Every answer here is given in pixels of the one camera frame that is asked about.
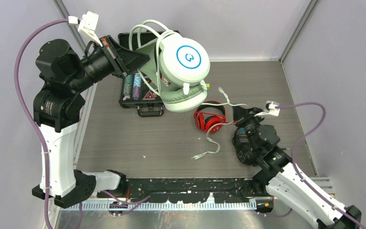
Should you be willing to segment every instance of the gray table surface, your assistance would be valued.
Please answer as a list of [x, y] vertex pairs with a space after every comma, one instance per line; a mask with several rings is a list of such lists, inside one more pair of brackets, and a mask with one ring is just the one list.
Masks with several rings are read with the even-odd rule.
[[[211, 84], [209, 100], [225, 102], [222, 87], [232, 103], [264, 107], [267, 100], [293, 104], [279, 62], [213, 62], [206, 82]], [[252, 177], [260, 169], [242, 165], [235, 156], [231, 138], [235, 126], [224, 126], [211, 137], [221, 144], [218, 154], [201, 159], [192, 156], [214, 151], [216, 145], [194, 124], [193, 113], [171, 113], [162, 117], [139, 117], [136, 109], [118, 104], [121, 79], [107, 77], [98, 83], [83, 140], [77, 168], [100, 172], [120, 171], [131, 178], [156, 177]], [[232, 109], [226, 106], [227, 119]], [[294, 109], [282, 110], [279, 117], [268, 117], [281, 138], [280, 147], [291, 147], [302, 136]], [[314, 176], [307, 147], [297, 148], [296, 161]]]

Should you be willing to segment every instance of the black bracket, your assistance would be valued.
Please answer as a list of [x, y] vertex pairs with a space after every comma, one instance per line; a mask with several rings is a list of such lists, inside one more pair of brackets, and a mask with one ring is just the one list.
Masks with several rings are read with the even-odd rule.
[[[348, 215], [355, 218], [358, 222], [361, 222], [361, 211], [351, 205], [345, 208], [345, 211]], [[359, 226], [349, 220], [346, 216], [342, 216], [340, 219], [335, 219], [334, 224], [326, 226], [322, 221], [318, 220], [318, 228], [319, 229], [358, 229]]]
[[[86, 199], [88, 199], [96, 186], [96, 177], [90, 176], [82, 173], [79, 170], [73, 171], [76, 179], [76, 187], [72, 189], [70, 193], [67, 195], [60, 197], [56, 196], [54, 198], [54, 204], [61, 208], [69, 208], [75, 204], [78, 204]], [[45, 193], [40, 188], [39, 185], [34, 187], [31, 190], [33, 196], [38, 197], [40, 199], [44, 199]]]
[[[259, 188], [257, 182], [246, 178], [132, 178], [128, 180], [128, 188], [133, 201], [150, 196], [151, 203], [204, 203], [210, 193], [213, 193], [216, 203], [246, 203], [249, 202], [248, 197], [270, 196]], [[97, 197], [109, 196], [99, 192]]]

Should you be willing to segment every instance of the headphone ear cup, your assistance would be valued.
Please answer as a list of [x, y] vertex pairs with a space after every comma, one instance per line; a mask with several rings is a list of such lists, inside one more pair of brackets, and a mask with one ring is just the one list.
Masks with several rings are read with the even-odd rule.
[[236, 156], [239, 161], [244, 165], [251, 165], [249, 153], [251, 152], [250, 146], [247, 143], [241, 143], [236, 151]]
[[200, 120], [199, 120], [199, 114], [198, 113], [194, 113], [194, 121], [196, 123], [196, 126], [201, 129], [200, 127]]
[[[217, 123], [220, 123], [221, 122], [221, 119], [218, 118], [217, 116], [215, 115], [212, 115], [208, 118], [206, 118], [206, 120], [204, 121], [204, 125], [205, 125], [205, 128], [204, 128], [204, 131], [208, 131], [208, 129], [210, 129], [213, 125], [217, 124]], [[211, 133], [214, 133], [216, 132], [221, 126], [216, 126], [213, 130], [211, 130], [210, 132]]]

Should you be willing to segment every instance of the warning label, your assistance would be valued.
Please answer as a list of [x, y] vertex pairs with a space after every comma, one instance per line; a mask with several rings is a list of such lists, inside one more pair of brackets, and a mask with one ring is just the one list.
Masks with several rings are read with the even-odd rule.
[[148, 91], [142, 100], [154, 100], [155, 97], [156, 96], [151, 91]]

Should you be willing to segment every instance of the white connector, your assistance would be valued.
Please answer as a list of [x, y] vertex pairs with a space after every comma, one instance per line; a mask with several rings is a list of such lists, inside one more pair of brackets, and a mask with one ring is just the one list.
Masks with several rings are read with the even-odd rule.
[[95, 34], [97, 22], [99, 21], [99, 15], [88, 11], [81, 18], [79, 23], [78, 32], [87, 40], [96, 42], [101, 47], [103, 46], [99, 38]]
[[75, 17], [75, 16], [68, 16], [68, 23], [70, 25], [78, 25], [79, 22], [78, 22], [78, 17]]
[[256, 114], [255, 116], [272, 115], [277, 117], [280, 114], [280, 109], [277, 108], [278, 106], [279, 103], [277, 102], [267, 101], [266, 109], [263, 112]]

